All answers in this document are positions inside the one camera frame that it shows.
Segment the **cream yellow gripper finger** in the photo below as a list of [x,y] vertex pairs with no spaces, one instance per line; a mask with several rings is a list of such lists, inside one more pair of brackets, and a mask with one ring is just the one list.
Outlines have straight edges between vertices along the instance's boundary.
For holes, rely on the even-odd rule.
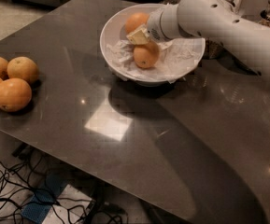
[[138,26],[126,37],[133,45],[145,45],[150,42],[149,31],[145,24]]

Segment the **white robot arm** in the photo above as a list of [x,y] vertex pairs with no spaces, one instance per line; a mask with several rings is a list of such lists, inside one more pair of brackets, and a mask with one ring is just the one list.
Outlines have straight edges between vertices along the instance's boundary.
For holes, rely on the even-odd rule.
[[182,37],[202,37],[222,45],[270,82],[270,27],[241,18],[222,0],[180,0],[164,5],[127,35],[134,45]]

